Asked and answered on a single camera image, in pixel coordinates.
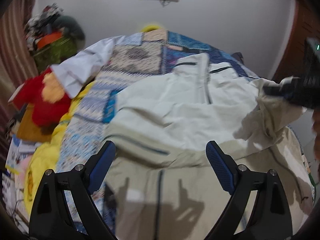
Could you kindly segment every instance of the yellow blanket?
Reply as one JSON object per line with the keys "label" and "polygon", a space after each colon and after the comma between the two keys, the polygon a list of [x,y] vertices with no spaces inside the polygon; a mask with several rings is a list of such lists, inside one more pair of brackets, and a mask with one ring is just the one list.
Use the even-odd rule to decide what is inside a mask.
{"label": "yellow blanket", "polygon": [[52,133],[51,142],[43,143],[40,147],[38,147],[30,160],[25,176],[23,196],[24,203],[29,214],[31,213],[33,200],[36,196],[42,175],[47,169],[55,169],[56,163],[59,159],[62,138],[68,123],[75,113],[75,110],[78,107],[81,99],[88,93],[93,84],[94,82],[89,83],[85,89],[71,101],[69,112],[61,117],[60,123]]}

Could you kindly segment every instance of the red cloth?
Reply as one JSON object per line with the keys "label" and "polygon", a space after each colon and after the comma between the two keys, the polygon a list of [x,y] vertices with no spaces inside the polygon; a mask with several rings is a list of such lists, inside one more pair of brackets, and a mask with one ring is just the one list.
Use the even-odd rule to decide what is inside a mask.
{"label": "red cloth", "polygon": [[42,83],[44,75],[51,73],[47,68],[41,75],[26,80],[24,86],[19,91],[19,97],[25,103],[34,104],[32,120],[38,126],[49,126],[53,123],[59,123],[60,118],[68,112],[71,99],[65,93],[63,98],[55,103],[44,102],[41,92],[44,88]]}

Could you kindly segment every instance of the stuffed toy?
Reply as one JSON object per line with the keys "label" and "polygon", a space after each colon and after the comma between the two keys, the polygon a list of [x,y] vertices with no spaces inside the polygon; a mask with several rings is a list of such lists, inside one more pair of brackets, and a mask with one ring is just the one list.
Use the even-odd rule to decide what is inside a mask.
{"label": "stuffed toy", "polygon": [[38,126],[59,123],[71,103],[50,68],[39,76],[26,80],[18,96],[19,101],[34,104],[32,121]]}

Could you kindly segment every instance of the blue gripper pad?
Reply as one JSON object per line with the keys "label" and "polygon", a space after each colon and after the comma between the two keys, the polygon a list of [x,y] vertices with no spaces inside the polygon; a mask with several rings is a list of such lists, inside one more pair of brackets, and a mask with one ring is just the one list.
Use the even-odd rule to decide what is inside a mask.
{"label": "blue gripper pad", "polygon": [[111,163],[115,158],[115,155],[116,155],[116,146],[113,142],[110,142],[108,147],[100,157],[99,161],[93,168],[92,172],[90,173],[90,182],[88,186],[88,191],[90,194],[93,194],[95,191],[97,191],[100,188],[111,166]]}
{"label": "blue gripper pad", "polygon": [[234,176],[224,160],[225,156],[228,156],[228,157],[230,156],[225,155],[215,141],[210,141],[207,143],[207,146],[205,148],[205,153],[207,155],[207,158],[214,172],[218,177],[218,180],[223,190],[229,192],[229,194],[232,195],[235,190],[235,186],[233,183]]}

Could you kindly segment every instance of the orange container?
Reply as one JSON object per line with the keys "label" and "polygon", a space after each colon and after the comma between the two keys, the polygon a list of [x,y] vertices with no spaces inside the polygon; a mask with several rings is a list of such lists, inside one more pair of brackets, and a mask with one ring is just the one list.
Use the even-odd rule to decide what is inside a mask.
{"label": "orange container", "polygon": [[62,37],[62,33],[61,32],[54,32],[54,33],[51,33],[49,35],[46,35],[41,40],[38,41],[37,47],[38,47],[38,49],[41,49],[45,45],[48,45],[48,44],[56,41],[57,39],[60,39],[61,37]]}

